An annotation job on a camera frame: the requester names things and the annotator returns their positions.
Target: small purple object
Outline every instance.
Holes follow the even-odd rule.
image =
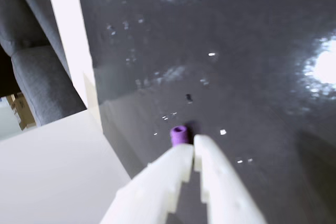
[[[183,125],[173,127],[170,130],[170,137],[172,138],[173,146],[189,143],[188,129],[186,126]]]

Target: gray upholstered cushion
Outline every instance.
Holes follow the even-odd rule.
[[[0,44],[10,56],[24,48],[49,44],[25,0],[0,0]]]
[[[21,50],[12,56],[12,64],[38,125],[86,109],[51,46]]]
[[[54,11],[51,6],[50,0],[26,0],[29,7],[35,14],[38,22],[40,23],[43,31],[48,37],[50,44],[55,50],[59,60],[61,61],[65,71],[70,77],[67,60],[64,54],[62,42],[59,36]]]

